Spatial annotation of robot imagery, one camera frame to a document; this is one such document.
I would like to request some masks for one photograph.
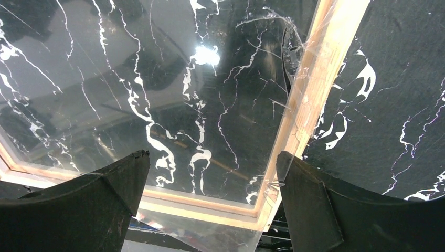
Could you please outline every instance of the wooden frame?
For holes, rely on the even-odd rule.
[[[275,203],[270,204],[262,192],[269,182],[277,180],[277,155],[286,150],[301,157],[368,3],[369,0],[319,0],[255,206],[248,208],[241,203],[147,186],[140,208],[233,227],[268,230],[281,195],[276,195]],[[57,168],[42,170],[18,161],[5,141],[0,144],[0,156],[6,164],[0,164],[3,181],[46,188],[79,175]]]

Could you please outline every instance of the scratch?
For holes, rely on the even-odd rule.
[[[434,108],[437,108],[437,106],[439,105],[439,103],[441,101],[445,101],[445,89],[442,90],[444,88],[443,84],[444,84],[445,78],[442,80],[442,83],[440,84],[441,88],[440,91],[442,91],[442,93],[440,94],[439,98],[436,101],[436,105],[434,106]],[[422,138],[427,134],[427,126],[433,124],[438,118],[439,118],[439,113],[441,112],[441,110],[445,107],[445,104],[440,106],[439,109],[437,110],[435,117],[429,121],[428,123],[423,125],[423,133],[419,136],[418,141],[416,144],[414,144],[414,148],[412,150],[412,155],[414,157],[414,153],[416,152],[418,145],[420,144],[420,141],[422,140]]]
[[[5,9],[7,12],[11,13],[11,15],[13,15],[15,18],[17,18],[18,20],[20,20],[23,24],[25,24],[26,26],[28,26],[29,28],[31,28],[31,30],[33,30],[35,33],[41,35],[38,31],[34,30],[34,28],[32,28],[31,26],[29,26],[29,24],[27,24],[25,21],[23,21],[22,19],[20,19],[19,17],[17,17],[14,13],[12,13],[9,9],[7,9],[5,6],[1,5],[1,7],[3,7],[3,9]]]
[[[263,78],[260,77],[260,80],[264,81],[264,86],[261,89],[260,93],[257,95],[257,97],[253,100],[253,106],[252,106],[252,111],[253,108],[255,107],[256,103],[257,103],[257,99],[260,97],[261,93],[263,92],[264,88],[266,88],[267,83],[269,82],[268,80],[265,80]]]
[[[286,106],[286,105],[284,105],[284,104],[282,104],[282,103],[279,103],[279,102],[277,102],[277,101],[275,101],[275,100],[272,100],[272,99],[270,99],[269,98],[269,100],[271,100],[272,101],[272,105],[273,105],[273,110],[272,110],[272,120],[273,119],[275,119],[275,104],[278,104],[278,105],[280,105],[280,106],[282,106],[282,107],[285,107],[285,108],[287,108],[287,109],[291,109],[291,108],[289,108],[288,106]]]
[[[292,19],[291,19],[290,17],[283,17],[283,16],[280,16],[278,13],[276,13],[276,12],[273,11],[271,8],[266,7],[266,6],[263,7],[263,9],[265,9],[265,10],[267,10],[267,11],[269,12],[269,13],[267,14],[267,16],[265,16],[265,17],[260,17],[260,18],[254,18],[254,19],[251,19],[251,20],[247,19],[246,21],[242,21],[242,22],[238,23],[238,24],[235,26],[235,28],[238,28],[238,27],[241,26],[241,25],[248,24],[248,23],[252,23],[252,22],[256,22],[256,21],[259,21],[259,20],[265,20],[265,19],[281,19],[281,20],[285,21],[287,24],[289,24],[289,25],[292,27],[292,29],[294,30],[294,32],[295,32],[295,34],[296,34],[296,38],[298,39],[298,43],[299,43],[300,45],[304,45],[304,43],[303,43],[303,41],[301,40],[300,36],[298,36],[298,29],[297,29],[296,25],[294,24],[294,22],[292,21]]]
[[[253,47],[255,47],[256,48],[256,46],[254,45],[254,44],[252,44],[248,39],[247,39],[247,43],[249,43],[251,46],[253,46]],[[261,48],[258,48],[258,50],[260,50],[260,51],[265,51],[265,52],[267,52],[267,53],[270,53],[270,54],[272,54],[272,55],[274,55],[275,57],[277,57],[277,58],[279,58],[279,59],[281,59],[281,57],[280,56],[278,56],[278,55],[276,55],[276,54],[274,54],[273,52],[271,52],[271,51],[267,51],[267,50],[264,50],[264,49],[261,49]]]
[[[93,66],[96,68],[97,72],[100,74],[100,76],[102,77],[101,80],[103,82],[105,82],[105,84],[107,85],[108,89],[110,90],[111,94],[113,95],[115,101],[118,103],[119,108],[122,110],[121,104],[119,103],[118,99],[116,98],[116,96],[114,95],[113,90],[111,89],[110,85],[108,84],[105,76],[103,76],[102,72],[98,69],[98,67],[96,66],[96,64],[93,62],[93,60],[90,58],[90,56],[88,56],[87,52],[83,49],[83,47],[80,45],[80,43],[74,39],[77,43],[77,45],[80,47],[80,49],[83,51],[83,53],[85,54],[85,56],[90,60],[90,62],[93,64]]]
[[[45,44],[43,44],[43,42],[40,42],[41,44],[42,44],[42,46],[48,51],[48,52],[51,52],[50,50],[49,50],[49,48],[47,47],[47,46],[45,46]]]
[[[430,145],[430,147],[428,149],[425,150],[425,153],[428,152],[428,150],[433,147],[433,145],[435,145],[437,142],[439,142],[439,140],[441,140],[443,137],[445,136],[445,134],[443,134],[441,137],[439,137],[434,143],[432,143],[432,145]]]
[[[282,87],[282,86],[280,86],[278,83],[276,83],[274,80],[272,80],[272,79],[270,79],[270,81],[272,81],[273,83],[275,83],[279,88],[281,88],[281,90],[283,90],[285,93],[286,93],[286,95],[288,94],[288,91],[284,88],[284,87]]]

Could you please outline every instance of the bright light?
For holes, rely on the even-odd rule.
[[[220,56],[217,53],[217,46],[213,46],[213,50],[205,46],[198,46],[196,47],[196,54],[192,55],[190,60],[195,59],[195,63],[198,65],[209,64],[214,67],[219,64],[220,60]]]
[[[161,224],[155,222],[155,221],[151,221],[148,223],[149,226],[154,227],[156,229],[162,229],[164,228]]]

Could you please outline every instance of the marble pattern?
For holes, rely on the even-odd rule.
[[[372,1],[304,159],[365,189],[445,195],[442,1]]]
[[[315,4],[2,2],[2,136],[48,170],[149,149],[148,185],[254,204]]]

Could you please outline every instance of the white vein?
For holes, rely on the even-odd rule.
[[[360,91],[357,93],[357,97],[364,96],[365,98],[361,102],[359,102],[359,104],[368,99],[368,96],[373,90],[376,82],[375,71],[373,67],[369,64],[368,59],[366,59],[366,65],[363,68],[363,70],[357,75],[356,79],[362,77],[363,77],[363,85],[362,88],[360,88]]]
[[[152,0],[152,3],[150,4],[150,12],[149,12],[150,31],[152,33],[152,38],[154,40],[154,43],[156,44],[156,46],[159,48],[159,51],[161,52],[161,60],[162,60],[162,62],[164,62],[164,57],[162,56],[162,48],[157,44],[157,40],[156,40],[156,38],[154,37],[154,34],[153,34],[153,25],[152,25],[152,7],[153,7],[153,2],[154,2],[154,0]]]
[[[324,132],[324,130],[320,130],[320,132],[318,134],[315,134],[317,129],[320,127],[320,124],[324,124],[324,109],[325,109],[325,107],[326,107],[326,103],[324,104],[324,106],[323,106],[323,108],[322,108],[322,110],[320,112],[320,116],[319,116],[319,119],[317,121],[317,125],[315,126],[315,129],[314,129],[314,134],[313,134],[312,137],[315,138],[315,139],[318,139],[318,137],[319,137],[318,134],[321,134],[322,131]]]
[[[343,136],[346,134],[347,131],[347,120],[345,115],[343,115],[343,113],[339,112],[339,115],[341,115],[343,117],[343,127],[344,127],[344,131],[337,131],[335,132],[335,135],[337,136],[337,139],[326,143],[326,150],[331,150],[332,148],[334,148],[337,143],[343,138]]]
[[[226,83],[227,80],[230,79],[232,73],[233,73],[236,69],[238,70],[238,72],[234,75],[235,86],[236,86],[236,93],[235,93],[235,98],[234,98],[234,101],[233,101],[232,105],[231,105],[231,106],[226,106],[226,105],[224,104],[224,102],[222,101],[222,98],[221,98],[221,92],[218,92],[218,93],[219,93],[219,101],[221,102],[221,104],[222,104],[222,106],[223,106],[223,108],[224,108],[224,112],[221,113],[221,114],[219,115],[219,120],[218,120],[218,130],[219,130],[219,133],[221,134],[221,136],[223,137],[224,141],[226,142],[227,147],[229,148],[230,152],[231,152],[231,153],[233,154],[233,156],[234,156],[234,160],[235,160],[235,164],[236,164],[236,168],[235,168],[235,170],[239,169],[238,157],[236,156],[235,152],[233,151],[233,149],[232,149],[230,143],[227,141],[226,135],[223,133],[223,130],[222,130],[223,128],[221,127],[221,121],[222,121],[222,119],[223,119],[223,116],[226,115],[226,114],[228,113],[228,111],[229,111],[231,108],[233,108],[233,106],[235,105],[236,100],[237,100],[237,98],[238,98],[238,79],[237,79],[237,76],[238,76],[244,69],[246,69],[246,68],[250,68],[250,67],[252,66],[252,64],[253,64],[253,60],[255,59],[255,55],[256,55],[256,54],[258,53],[258,51],[259,51],[258,48],[261,47],[261,44],[262,44],[261,37],[262,37],[263,33],[266,32],[266,30],[262,31],[262,32],[257,36],[257,40],[259,41],[259,42],[258,42],[258,46],[255,47],[255,48],[256,48],[255,52],[250,56],[249,63],[248,63],[247,65],[244,65],[244,66],[235,66],[235,67],[233,67],[233,68],[230,70],[229,76],[223,81],[223,83]]]
[[[2,73],[0,73],[0,78],[2,79],[3,83],[5,86],[7,86],[8,88],[10,88],[11,92],[14,94],[15,92],[17,92],[16,90],[14,90],[12,88],[12,86],[10,85],[9,81],[8,81],[8,77]],[[26,122],[29,123],[29,130],[31,131],[31,133],[34,135],[35,138],[37,138],[43,145],[45,148],[50,148],[51,145],[51,139],[49,138],[49,135],[45,132],[44,130],[44,124],[41,123],[39,120],[37,120],[35,118],[35,116],[33,114],[31,114],[32,118],[29,118],[27,116],[25,116],[19,108],[17,108],[15,105],[13,105],[11,103],[11,101],[9,99],[7,99],[2,90],[0,89],[0,96],[3,97],[3,99],[5,99],[7,101],[7,104],[11,107],[12,111],[14,113],[16,113],[19,117],[23,118]],[[56,165],[60,165],[62,166],[62,163],[54,156],[50,155],[50,153],[47,153],[47,156],[53,161],[54,166]]]
[[[196,106],[197,112],[198,112],[198,118],[195,120],[195,124],[198,126],[198,129],[199,129],[199,144],[196,147],[196,150],[198,152],[196,152],[192,156],[192,158],[190,159],[190,163],[189,163],[189,166],[192,168],[192,173],[190,174],[192,177],[192,186],[193,186],[192,193],[195,193],[195,187],[196,187],[195,180],[194,180],[195,162],[198,160],[206,160],[207,163],[206,163],[205,167],[202,168],[201,174],[200,174],[200,179],[199,179],[200,190],[201,190],[202,194],[205,195],[205,193],[204,193],[204,171],[210,165],[211,151],[203,148],[204,134],[205,134],[205,120],[203,118],[203,113],[202,113],[201,109],[205,107],[205,103],[203,101],[199,101],[195,104],[195,106]]]
[[[401,130],[401,134],[400,134],[400,137],[399,137],[399,142],[400,142],[401,144],[404,145],[405,151],[403,151],[403,152],[399,155],[399,157],[396,158],[396,160],[394,161],[393,165],[391,166],[390,172],[391,172],[391,174],[393,175],[391,178],[394,180],[394,182],[388,186],[388,189],[387,189],[384,193],[382,193],[383,195],[385,195],[385,194],[389,193],[390,191],[392,191],[392,190],[394,189],[394,187],[396,186],[397,182],[398,182],[397,179],[396,179],[396,177],[397,177],[398,175],[402,174],[403,172],[407,171],[407,170],[412,166],[412,165],[408,166],[408,168],[404,169],[402,172],[399,172],[399,173],[397,173],[397,174],[394,173],[394,167],[396,166],[396,164],[397,164],[397,162],[400,160],[400,158],[401,158],[403,155],[405,155],[406,153],[408,153],[408,147],[410,146],[411,148],[414,148],[414,145],[413,145],[412,143],[408,143],[408,142],[406,142],[406,141],[404,140],[405,135],[406,135],[406,133],[405,133],[406,125],[407,125],[407,123],[411,122],[412,119],[414,119],[416,116],[418,116],[420,113],[422,113],[422,112],[425,111],[426,109],[427,109],[427,108],[422,109],[421,111],[419,111],[418,113],[416,113],[413,117],[408,116],[408,119],[403,123],[403,125],[402,125],[402,130]]]
[[[332,84],[332,87],[333,88],[336,88],[336,89],[339,89],[339,90],[344,90],[344,88],[342,88],[342,87],[340,87],[339,85],[337,85],[337,84]]]
[[[434,183],[432,188],[419,190],[416,193],[411,194],[411,195],[405,197],[405,200],[409,200],[410,198],[414,197],[414,198],[419,198],[419,199],[424,200],[424,201],[429,201],[429,200],[432,200],[432,199],[435,199],[435,198],[443,197],[445,194],[442,194],[442,195],[440,195],[438,197],[435,197],[435,195],[437,193],[443,193],[444,192],[444,191],[441,192],[438,187],[439,187],[439,185],[441,185],[443,187],[443,185],[445,183],[445,171],[442,172],[441,174],[439,174],[437,176],[437,179],[438,179],[438,181]]]
[[[211,1],[212,1],[212,3],[214,3],[214,4],[216,5],[216,13],[209,13],[209,14],[207,15],[207,17],[206,17],[206,24],[205,24],[205,26],[206,26],[206,35],[204,35],[204,37],[207,37],[207,38],[208,38],[208,32],[207,32],[207,29],[208,29],[208,26],[207,26],[207,24],[208,24],[208,20],[210,19],[210,16],[212,16],[212,15],[219,15],[219,10],[220,10],[218,0],[211,0]]]
[[[65,154],[65,155],[67,155],[70,158],[70,161],[69,161],[70,165],[74,169],[76,169],[77,172],[80,172],[79,168],[77,168],[76,164],[74,163],[72,155],[69,153],[68,147],[65,144],[62,143],[62,141],[65,141],[65,140],[66,140],[65,136],[63,136],[63,138],[61,138],[59,141],[57,141],[56,144],[62,149],[62,153],[61,154]]]
[[[119,79],[120,82],[123,82],[124,80],[122,80],[122,79],[118,76],[118,74],[111,68],[110,62],[108,61],[107,50],[105,49],[105,45],[108,45],[108,44],[105,43],[105,40],[106,40],[107,38],[105,38],[104,35],[103,35],[103,33],[105,32],[105,29],[102,27],[102,22],[103,22],[103,19],[102,19],[102,13],[101,13],[101,11],[100,11],[99,6],[98,6],[97,3],[96,3],[96,0],[93,0],[93,4],[94,4],[94,6],[96,7],[96,9],[97,9],[97,11],[98,11],[98,16],[99,16],[99,42],[100,42],[100,45],[102,46],[103,54],[105,55],[105,60],[107,61],[108,68],[109,68],[110,70],[113,71],[113,73],[117,76],[117,78]],[[110,85],[108,84],[107,80],[104,79],[103,81],[105,82],[105,84],[107,84],[108,89],[110,90],[110,92],[111,92],[111,94],[113,95],[113,97],[114,97],[116,103],[117,103],[118,106],[119,106],[119,109],[122,110],[121,104],[119,103],[119,100],[118,100],[118,99],[116,98],[116,96],[114,95],[114,92],[113,92],[113,90],[111,89]]]
[[[132,35],[132,34],[128,31],[128,29],[127,29],[127,27],[126,27],[127,24],[126,24],[126,22],[125,22],[125,20],[124,20],[124,14],[122,13],[122,11],[121,11],[120,9],[119,9],[119,12],[121,13],[121,20],[122,20],[122,23],[123,23],[123,25],[124,25],[124,30],[126,31],[126,33],[127,33],[131,38],[133,38],[135,41],[137,41],[136,61],[135,61],[135,64],[134,64],[134,69],[133,69],[134,73],[135,73],[137,76],[136,76],[136,78],[134,78],[134,82],[136,82],[137,84],[141,85],[142,90],[143,90],[143,92],[144,92],[145,102],[150,106],[150,102],[149,102],[149,100],[148,100],[148,98],[147,98],[147,93],[145,92],[145,89],[144,89],[144,83],[143,83],[143,80],[142,80],[142,78],[141,78],[141,73],[137,71],[137,66],[138,66],[138,64],[139,64],[139,53],[141,52],[141,41],[140,41],[138,38],[136,38],[136,34]]]
[[[116,9],[116,4],[114,4],[113,0],[110,0],[110,5],[111,5],[111,11],[108,12],[108,15],[110,15]]]
[[[191,67],[187,66],[185,68],[186,73],[184,74],[184,80],[182,81],[183,83],[183,91],[182,94],[185,96],[187,101],[190,101],[190,94],[187,93],[187,91],[189,90],[191,84],[192,84],[192,70],[195,69],[195,65],[192,64]]]
[[[429,120],[429,122],[427,122],[427,123],[425,123],[425,124],[423,125],[423,127],[422,127],[422,131],[423,131],[423,133],[422,133],[421,135],[418,136],[418,141],[417,141],[415,144],[411,144],[411,143],[407,143],[406,141],[403,141],[403,138],[405,137],[405,125],[406,125],[406,123],[410,122],[414,117],[416,117],[418,114],[420,114],[420,113],[422,113],[424,110],[426,110],[428,107],[422,109],[421,111],[419,111],[419,112],[418,112],[416,115],[414,115],[413,117],[409,117],[408,120],[404,123],[404,126],[403,126],[403,128],[402,128],[402,135],[400,136],[400,142],[401,142],[402,144],[404,144],[404,146],[405,146],[405,151],[404,151],[402,154],[400,154],[400,156],[394,161],[394,163],[393,163],[393,165],[392,165],[392,167],[391,167],[391,173],[393,173],[394,166],[395,166],[396,163],[400,160],[400,158],[401,158],[403,155],[405,155],[406,153],[409,152],[409,151],[408,151],[408,146],[410,146],[410,148],[411,148],[411,158],[412,158],[412,159],[415,158],[415,152],[416,152],[416,150],[419,148],[419,144],[420,144],[422,138],[427,134],[427,126],[431,125],[432,123],[434,123],[434,122],[438,119],[438,117],[439,117],[439,113],[441,112],[442,108],[445,107],[445,104],[439,106],[439,103],[440,103],[441,101],[445,101],[445,89],[444,89],[444,85],[443,85],[443,84],[444,84],[444,81],[445,81],[445,78],[442,80],[442,83],[440,84],[440,92],[441,92],[441,93],[440,93],[440,95],[439,95],[439,98],[436,100],[436,104],[435,104],[435,106],[434,106],[434,108],[436,108],[435,116],[434,116],[431,120],[429,120],[431,117],[428,117],[427,120]],[[441,176],[443,176],[443,174],[441,174],[441,175],[438,176],[438,178],[439,178],[439,182],[438,182],[438,183],[441,183],[441,182],[443,181],[443,179],[442,179]],[[383,194],[386,194],[386,193],[390,192],[392,189],[394,189],[394,187],[395,187],[395,185],[396,185],[396,183],[397,183],[397,180],[395,179],[394,176],[393,176],[393,180],[394,180],[394,182],[389,186],[389,188],[388,188]],[[437,190],[437,185],[438,185],[438,183],[436,183],[436,184],[433,185],[434,189],[420,190],[420,191],[416,192],[415,194],[409,195],[409,196],[406,197],[405,199],[407,200],[407,199],[409,199],[410,197],[417,197],[417,198],[420,198],[420,199],[422,199],[422,200],[429,200],[430,197],[431,197],[432,195],[434,195],[434,193],[439,192],[439,191]],[[427,194],[427,195],[423,194],[424,192],[431,192],[431,191],[432,191],[433,193],[430,193],[430,194]]]
[[[5,32],[2,31],[1,27],[4,25],[3,21],[0,19],[0,38],[3,39],[3,41],[6,43],[7,46],[2,45],[2,47],[0,48],[0,60],[2,62],[7,61],[10,59],[10,57],[17,57],[19,53],[20,55],[23,56],[23,58],[25,59],[26,62],[28,62],[32,67],[34,67],[35,69],[37,69],[37,71],[39,71],[40,74],[42,74],[49,82],[51,82],[51,84],[57,88],[57,90],[61,93],[62,90],[59,88],[59,86],[57,86],[46,74],[43,73],[43,71],[37,67],[36,65],[34,65],[31,61],[28,60],[28,58],[25,56],[25,54],[22,52],[22,50],[18,49],[17,47],[13,46],[5,37]]]
[[[206,7],[199,4],[198,0],[190,0],[190,6],[192,7],[193,14],[195,14],[195,27],[196,27],[195,33],[198,34],[198,36],[201,38],[201,41],[203,41],[204,40],[203,36],[201,36],[199,34],[198,21],[196,19],[196,15],[197,15],[196,11],[199,9],[206,9]]]
[[[259,176],[261,176],[261,175],[254,176],[254,177],[249,181],[249,184],[248,184],[247,187],[246,187],[246,193],[247,193],[247,196],[246,196],[246,202],[247,202],[247,204],[251,204],[251,202],[252,202],[252,198],[253,198],[253,197],[258,197],[258,192],[257,192],[257,191],[251,191],[251,192],[249,193],[249,192],[247,192],[247,188],[249,187],[249,185],[250,185],[250,186],[253,186],[253,184],[258,180],[258,177],[259,177]]]
[[[72,55],[72,52],[74,51],[74,46],[73,46],[73,40],[72,40],[72,36],[71,36],[71,32],[68,29],[68,19],[67,19],[67,14],[65,13],[65,9],[62,7],[61,3],[59,2],[59,0],[56,0],[57,4],[59,5],[60,9],[62,10],[63,16],[65,18],[65,29],[68,32],[68,35],[70,37],[70,42],[71,42],[71,51],[69,53],[67,53],[67,60],[69,60],[69,58]]]
[[[15,139],[10,134],[8,134],[8,133],[6,133],[6,134],[12,140],[13,144],[15,144],[17,149],[19,149],[23,154],[29,153],[29,150],[27,150],[26,147],[22,143],[20,143],[17,139]]]
[[[93,107],[93,105],[91,104],[90,99],[88,99],[88,96],[87,96],[87,94],[85,93],[85,87],[84,87],[84,85],[83,85],[83,83],[85,82],[85,78],[83,77],[83,73],[82,73],[82,71],[80,70],[79,67],[77,67],[77,69],[79,70],[80,76],[82,77],[82,82],[81,82],[80,85],[81,85],[81,87],[82,87],[83,96],[85,97],[85,99],[87,100],[87,102],[88,102],[88,104],[90,105],[91,109],[96,113],[96,116],[97,116],[98,119],[100,120],[100,116],[99,116],[99,114],[97,113],[97,110]]]
[[[131,110],[133,111],[134,114],[136,114],[136,116],[147,122],[147,125],[145,126],[145,131],[148,143],[158,151],[166,153],[166,156],[162,156],[160,159],[158,159],[155,165],[157,169],[166,169],[169,171],[169,174],[171,176],[170,180],[163,176],[158,176],[156,178],[157,186],[164,187],[164,184],[171,184],[174,182],[174,172],[176,171],[175,156],[173,152],[163,143],[151,137],[151,127],[155,125],[155,122],[149,112],[150,105],[147,104],[145,106],[144,111],[146,115],[139,113],[136,108],[136,105],[138,104],[137,100],[139,98],[139,95],[132,89],[130,82],[128,82],[128,85],[129,87],[125,88],[127,89],[129,95],[128,103],[131,107]]]
[[[247,20],[249,20],[249,13],[247,13],[247,11],[249,10],[249,7],[250,7],[250,2],[249,2],[249,0],[247,0],[247,7],[246,7],[246,10],[244,11],[246,13]]]
[[[340,67],[340,71],[338,72],[338,76],[340,76],[342,74],[342,72],[345,69],[345,67],[346,67],[346,62],[343,62],[341,67]]]

